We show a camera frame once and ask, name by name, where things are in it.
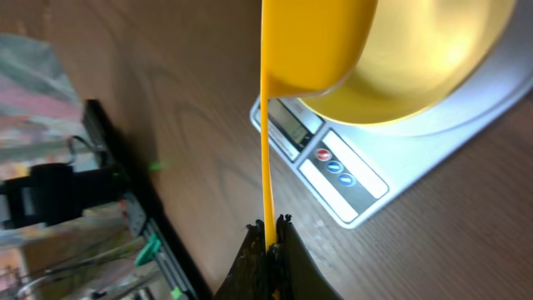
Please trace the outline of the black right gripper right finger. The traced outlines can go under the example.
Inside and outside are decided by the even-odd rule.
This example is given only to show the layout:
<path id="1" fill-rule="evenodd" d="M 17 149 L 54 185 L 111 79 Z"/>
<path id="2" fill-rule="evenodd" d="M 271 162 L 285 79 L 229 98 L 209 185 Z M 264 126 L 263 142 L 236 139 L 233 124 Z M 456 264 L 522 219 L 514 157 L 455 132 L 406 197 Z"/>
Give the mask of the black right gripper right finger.
<path id="1" fill-rule="evenodd" d="M 318 269 L 291 222 L 291 215 L 276 220 L 277 243 L 272 246 L 273 280 L 281 300 L 342 300 Z"/>

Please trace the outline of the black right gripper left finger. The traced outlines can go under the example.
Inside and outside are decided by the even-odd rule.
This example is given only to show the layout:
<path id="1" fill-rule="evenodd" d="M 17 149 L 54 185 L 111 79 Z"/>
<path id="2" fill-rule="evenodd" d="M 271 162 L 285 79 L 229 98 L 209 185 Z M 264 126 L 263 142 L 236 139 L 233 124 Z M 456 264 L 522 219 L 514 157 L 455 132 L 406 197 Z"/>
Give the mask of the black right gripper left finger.
<path id="1" fill-rule="evenodd" d="M 247 235 L 214 300 L 267 300 L 269 283 L 264 242 L 264 223 L 246 225 Z"/>

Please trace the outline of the orange plastic measuring scoop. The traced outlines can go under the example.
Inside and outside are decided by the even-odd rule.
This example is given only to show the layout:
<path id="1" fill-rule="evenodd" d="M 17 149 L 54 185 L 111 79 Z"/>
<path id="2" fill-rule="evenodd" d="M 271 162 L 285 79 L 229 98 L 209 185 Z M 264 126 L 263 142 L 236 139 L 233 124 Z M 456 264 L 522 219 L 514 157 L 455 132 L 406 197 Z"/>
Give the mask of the orange plastic measuring scoop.
<path id="1" fill-rule="evenodd" d="M 340 85 L 366 44 L 376 0 L 262 0 L 260 121 L 265 247 L 277 241 L 268 102 L 320 96 Z"/>

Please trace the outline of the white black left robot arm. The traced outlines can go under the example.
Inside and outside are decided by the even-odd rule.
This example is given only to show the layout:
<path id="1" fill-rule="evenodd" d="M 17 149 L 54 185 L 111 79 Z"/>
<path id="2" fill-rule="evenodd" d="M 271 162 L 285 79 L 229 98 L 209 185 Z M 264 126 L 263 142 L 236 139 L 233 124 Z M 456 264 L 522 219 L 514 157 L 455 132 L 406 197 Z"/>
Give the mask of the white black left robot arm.
<path id="1" fill-rule="evenodd" d="M 125 180 L 111 167 L 76 172 L 66 163 L 36 165 L 26 177 L 1 183 L 1 228 L 58 225 L 118 201 L 125 191 Z"/>

